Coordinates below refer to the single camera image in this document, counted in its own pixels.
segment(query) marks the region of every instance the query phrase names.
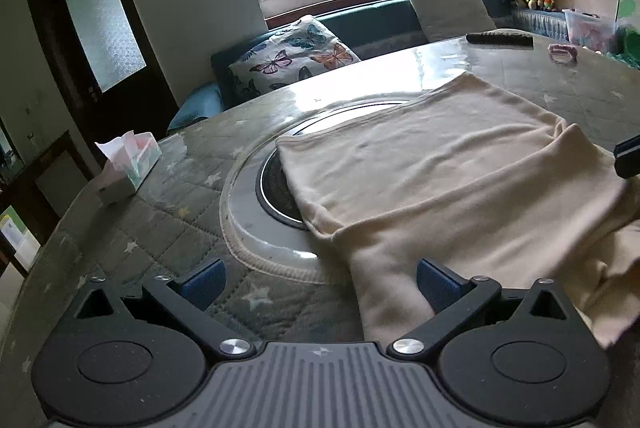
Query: window pane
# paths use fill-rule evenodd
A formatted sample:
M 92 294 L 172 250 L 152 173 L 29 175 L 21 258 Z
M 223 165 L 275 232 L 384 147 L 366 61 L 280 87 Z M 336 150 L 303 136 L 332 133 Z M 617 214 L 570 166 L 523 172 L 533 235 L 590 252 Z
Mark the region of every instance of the window pane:
M 145 67 L 120 0 L 66 0 L 66 5 L 103 91 Z

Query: dark brown door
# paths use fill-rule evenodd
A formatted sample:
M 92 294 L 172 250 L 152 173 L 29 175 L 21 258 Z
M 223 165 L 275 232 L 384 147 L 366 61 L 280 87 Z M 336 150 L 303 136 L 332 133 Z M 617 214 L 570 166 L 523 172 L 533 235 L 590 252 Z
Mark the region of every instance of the dark brown door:
M 133 0 L 28 2 L 51 72 L 94 151 L 94 142 L 129 130 L 164 137 L 177 105 Z

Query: blue sofa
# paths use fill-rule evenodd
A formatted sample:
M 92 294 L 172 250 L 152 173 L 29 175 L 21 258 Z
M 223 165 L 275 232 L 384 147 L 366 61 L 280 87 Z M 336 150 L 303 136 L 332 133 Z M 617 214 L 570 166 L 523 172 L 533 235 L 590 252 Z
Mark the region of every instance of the blue sofa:
M 568 41 L 563 13 L 512 10 L 505 0 L 482 0 L 498 28 L 518 28 Z M 427 43 L 409 0 L 385 0 L 317 16 L 361 60 Z M 211 56 L 217 82 L 200 87 L 184 102 L 169 125 L 174 132 L 239 104 L 228 66 L 243 53 L 272 36 L 273 29 Z

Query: fabric fold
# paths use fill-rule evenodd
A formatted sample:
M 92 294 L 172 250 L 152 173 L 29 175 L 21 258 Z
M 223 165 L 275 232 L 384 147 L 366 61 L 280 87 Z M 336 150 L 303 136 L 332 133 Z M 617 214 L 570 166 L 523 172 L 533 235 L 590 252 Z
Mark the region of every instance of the fabric fold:
M 577 125 L 471 74 L 278 149 L 310 230 L 349 265 L 368 339 L 433 315 L 421 258 L 504 287 L 556 278 L 605 347 L 640 314 L 640 181 Z

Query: sofa backrest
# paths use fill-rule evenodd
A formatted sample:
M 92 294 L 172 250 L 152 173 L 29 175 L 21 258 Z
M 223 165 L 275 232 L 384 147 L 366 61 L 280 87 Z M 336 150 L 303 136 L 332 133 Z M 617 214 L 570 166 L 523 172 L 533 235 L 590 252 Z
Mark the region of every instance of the sofa backrest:
M 505 0 L 482 1 L 498 27 L 512 26 L 509 24 L 511 7 Z M 333 11 L 316 18 L 363 60 L 427 43 L 409 0 L 373 2 Z M 238 104 L 233 94 L 233 81 L 228 74 L 228 66 L 279 29 L 281 28 L 270 30 L 211 56 L 211 65 L 226 108 Z

